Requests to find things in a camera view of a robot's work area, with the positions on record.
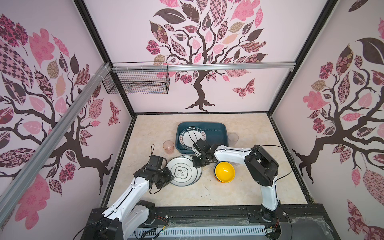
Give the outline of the white plate clover motif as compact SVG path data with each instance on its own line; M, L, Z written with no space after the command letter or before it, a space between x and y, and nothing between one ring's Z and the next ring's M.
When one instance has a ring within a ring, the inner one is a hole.
M178 187L187 187L195 184L202 176L203 169L194 167L193 156L182 155L171 159L167 163L174 179L171 183Z

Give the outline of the white plate green lettered rim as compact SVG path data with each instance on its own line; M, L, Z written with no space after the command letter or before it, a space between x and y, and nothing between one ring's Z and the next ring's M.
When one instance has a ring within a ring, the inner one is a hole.
M179 143L186 150L192 150L194 143L200 139L205 141L207 135L203 129L198 127L188 127L179 134Z

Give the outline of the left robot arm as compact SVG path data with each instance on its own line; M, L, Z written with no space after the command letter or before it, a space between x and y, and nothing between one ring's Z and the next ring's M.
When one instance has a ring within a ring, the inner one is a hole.
M125 192L109 208L103 211L96 224L92 240L126 240L144 222L151 218L155 204L142 200L153 185L161 190L174 176L165 168L140 168Z

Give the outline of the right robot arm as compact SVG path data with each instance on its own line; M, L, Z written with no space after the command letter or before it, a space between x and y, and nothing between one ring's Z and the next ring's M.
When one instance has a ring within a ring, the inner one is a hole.
M213 162L246 166L253 180L261 188L261 217L267 222L278 219L277 208L280 203L277 197L276 181L279 164L262 146L254 145L246 149L217 144L210 146L206 141L199 139L193 144L192 149L196 154L193 156L193 166L196 168L205 167Z

